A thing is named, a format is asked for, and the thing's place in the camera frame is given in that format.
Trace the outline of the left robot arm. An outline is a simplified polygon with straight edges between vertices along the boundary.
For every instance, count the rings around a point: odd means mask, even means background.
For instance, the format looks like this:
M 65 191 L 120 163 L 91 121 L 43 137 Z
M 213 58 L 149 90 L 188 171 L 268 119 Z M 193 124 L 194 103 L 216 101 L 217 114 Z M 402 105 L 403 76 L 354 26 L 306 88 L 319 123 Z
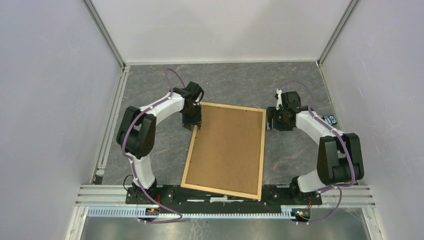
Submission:
M 156 128 L 163 120 L 175 113 L 182 117 L 182 127 L 192 131 L 202 126 L 201 100 L 204 90 L 195 82 L 185 88 L 173 88 L 157 101 L 141 106 L 129 106 L 123 115 L 116 135 L 123 155 L 129 159 L 134 184 L 140 189 L 138 197 L 145 204 L 153 203 L 157 190 L 151 166 L 150 153 L 154 148 Z

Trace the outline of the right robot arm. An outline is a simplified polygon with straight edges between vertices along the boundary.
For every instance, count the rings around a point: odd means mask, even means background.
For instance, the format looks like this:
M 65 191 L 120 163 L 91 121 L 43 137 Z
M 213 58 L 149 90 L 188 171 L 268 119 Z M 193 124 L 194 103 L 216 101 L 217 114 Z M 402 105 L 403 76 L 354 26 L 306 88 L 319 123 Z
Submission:
M 336 187 L 351 187 L 363 179 L 365 169 L 360 138 L 345 133 L 324 121 L 310 106 L 302 105 L 296 91 L 276 90 L 275 107 L 266 109 L 268 130 L 305 132 L 317 145 L 316 167 L 294 177 L 289 185 L 289 199 L 302 204 L 309 193 L 324 193 Z

